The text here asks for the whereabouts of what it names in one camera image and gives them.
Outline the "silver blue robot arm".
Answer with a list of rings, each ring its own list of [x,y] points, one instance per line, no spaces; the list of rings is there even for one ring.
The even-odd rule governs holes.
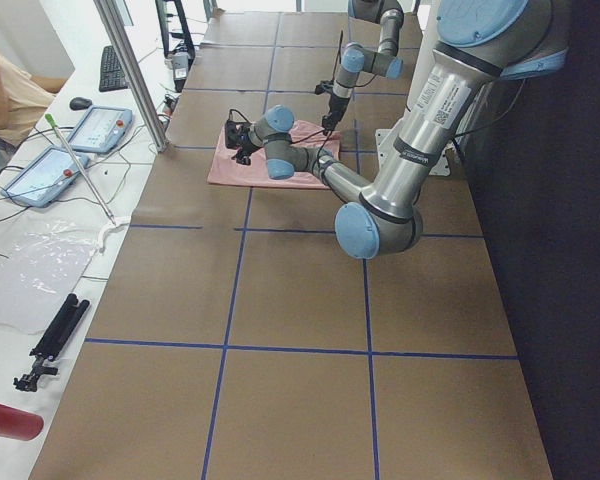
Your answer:
[[[240,164],[263,151],[270,178],[306,172],[342,201],[340,247],[371,259],[411,248],[422,233],[415,199],[479,90],[486,84],[559,70],[568,51],[568,1],[444,1],[435,26],[433,66],[415,104],[393,131],[379,172],[367,180],[325,148],[294,145],[294,115],[277,105],[257,121],[228,121],[225,144]]]
[[[350,1],[348,15],[378,25],[379,41],[375,49],[357,42],[338,48],[332,78],[321,81],[314,91],[316,95],[329,94],[329,110],[321,120],[325,132],[334,131],[343,119],[361,73],[397,79],[403,68],[398,50],[404,11],[398,1]]]

